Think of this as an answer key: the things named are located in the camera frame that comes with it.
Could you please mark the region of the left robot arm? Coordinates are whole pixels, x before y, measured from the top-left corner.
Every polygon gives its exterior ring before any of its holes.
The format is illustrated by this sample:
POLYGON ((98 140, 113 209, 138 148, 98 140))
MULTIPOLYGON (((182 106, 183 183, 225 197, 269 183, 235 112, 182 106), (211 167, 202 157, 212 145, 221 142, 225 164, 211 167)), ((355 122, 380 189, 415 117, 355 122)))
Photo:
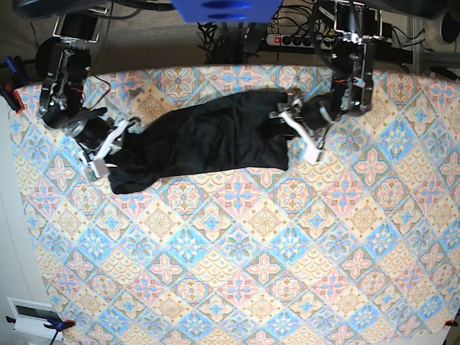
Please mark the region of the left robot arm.
POLYGON ((339 36, 330 53, 322 51, 316 20, 325 1, 316 1, 308 25, 310 43, 324 65, 332 70, 331 90, 313 97, 300 112, 302 124, 311 131, 335 124, 343 115, 360 117, 372 110, 373 67, 376 44, 364 33, 364 17, 353 1, 334 4, 334 28, 339 36))

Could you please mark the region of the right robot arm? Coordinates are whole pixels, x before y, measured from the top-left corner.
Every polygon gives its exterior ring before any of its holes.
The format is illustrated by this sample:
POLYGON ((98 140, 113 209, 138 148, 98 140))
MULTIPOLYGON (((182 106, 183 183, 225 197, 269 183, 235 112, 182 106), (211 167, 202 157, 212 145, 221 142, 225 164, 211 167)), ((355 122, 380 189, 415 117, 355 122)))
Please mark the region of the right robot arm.
POLYGON ((86 47, 97 41, 98 19, 87 14, 60 17, 53 36, 39 47, 35 67, 42 80, 37 117, 48 129, 60 130, 86 152, 96 152, 114 128, 102 119, 105 107, 83 106, 84 83, 91 71, 86 47))

